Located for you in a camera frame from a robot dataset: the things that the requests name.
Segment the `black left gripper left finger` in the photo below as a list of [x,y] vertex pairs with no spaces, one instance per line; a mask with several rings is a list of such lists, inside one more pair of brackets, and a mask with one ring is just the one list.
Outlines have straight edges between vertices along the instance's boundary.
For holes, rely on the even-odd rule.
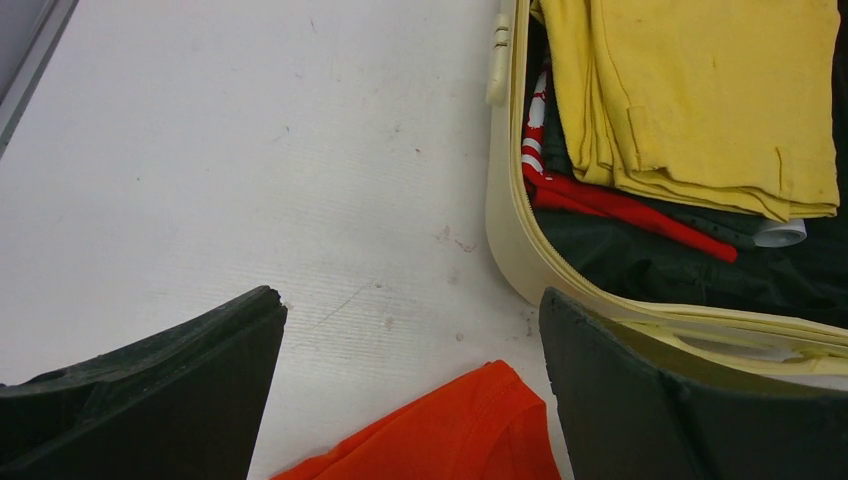
[[1,389],[5,479],[244,479],[287,310],[260,286]]

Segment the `dark grey dotted cloth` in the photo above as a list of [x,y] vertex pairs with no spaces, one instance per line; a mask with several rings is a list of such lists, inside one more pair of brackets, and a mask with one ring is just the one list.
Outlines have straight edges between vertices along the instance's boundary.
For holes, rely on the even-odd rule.
[[[549,172],[564,175],[576,181],[579,186],[592,187],[592,184],[578,181],[573,173],[572,160],[568,154],[566,137],[553,92],[547,98],[541,154]],[[751,251],[756,248],[753,237],[759,230],[760,217],[672,203],[604,186],[595,185],[595,188],[637,201],[720,242],[732,245],[737,250]]]

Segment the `yellow t-shirt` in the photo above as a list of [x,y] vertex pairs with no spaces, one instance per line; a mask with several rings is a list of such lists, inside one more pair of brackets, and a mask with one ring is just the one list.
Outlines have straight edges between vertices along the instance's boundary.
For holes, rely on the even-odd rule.
[[574,176],[773,221],[840,204],[833,1],[535,1]]

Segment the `yellow suitcase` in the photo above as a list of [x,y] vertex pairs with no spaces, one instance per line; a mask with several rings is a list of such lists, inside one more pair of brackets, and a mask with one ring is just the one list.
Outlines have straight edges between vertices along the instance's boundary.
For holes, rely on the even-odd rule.
[[727,367],[764,376],[845,376],[844,328],[796,317],[631,301],[593,285],[554,250],[531,211],[520,168],[529,20],[529,2],[501,1],[489,32],[485,228],[509,284],[535,303],[554,287],[631,330]]

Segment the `red printed t-shirt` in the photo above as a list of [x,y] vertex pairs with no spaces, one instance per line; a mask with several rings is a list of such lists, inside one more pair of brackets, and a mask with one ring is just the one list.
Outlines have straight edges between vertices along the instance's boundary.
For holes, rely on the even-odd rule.
[[736,248],[687,226],[644,203],[599,186],[581,183],[546,167],[542,156],[545,135],[552,131],[546,115],[555,111],[549,99],[551,67],[545,62],[530,97],[522,127],[521,169],[531,206],[543,210],[568,210],[612,218],[669,238],[677,243],[732,263]]

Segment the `orange t-shirt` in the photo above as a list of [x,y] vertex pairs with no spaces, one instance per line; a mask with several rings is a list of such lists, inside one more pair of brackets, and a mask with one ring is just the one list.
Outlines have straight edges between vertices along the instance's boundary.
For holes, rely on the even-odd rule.
[[557,479],[546,403],[488,362],[395,410],[282,479]]

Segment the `white spray bottle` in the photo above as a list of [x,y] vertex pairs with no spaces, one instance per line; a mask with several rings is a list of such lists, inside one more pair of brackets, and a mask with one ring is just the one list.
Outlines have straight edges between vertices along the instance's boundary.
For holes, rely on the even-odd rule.
[[754,244],[759,248],[785,248],[806,239],[807,230],[803,219],[792,219],[785,223],[765,219],[753,235]]

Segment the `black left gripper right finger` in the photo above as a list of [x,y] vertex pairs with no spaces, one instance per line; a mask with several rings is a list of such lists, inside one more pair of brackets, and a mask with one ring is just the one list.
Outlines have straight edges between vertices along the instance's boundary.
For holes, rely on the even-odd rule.
[[843,479],[847,395],[747,373],[548,288],[539,331],[578,479]]

